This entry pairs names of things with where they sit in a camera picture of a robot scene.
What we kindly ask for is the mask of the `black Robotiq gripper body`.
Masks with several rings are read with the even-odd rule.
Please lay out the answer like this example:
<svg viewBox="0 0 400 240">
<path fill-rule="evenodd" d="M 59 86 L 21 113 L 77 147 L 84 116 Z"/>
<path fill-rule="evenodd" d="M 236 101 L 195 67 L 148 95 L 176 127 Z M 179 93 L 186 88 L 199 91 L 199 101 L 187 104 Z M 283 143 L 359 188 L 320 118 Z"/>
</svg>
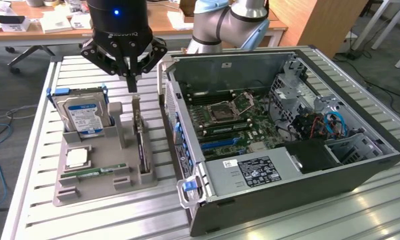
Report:
<svg viewBox="0 0 400 240">
<path fill-rule="evenodd" d="M 144 0 L 87 1 L 93 42 L 111 56 L 138 57 L 152 41 Z"/>
</svg>

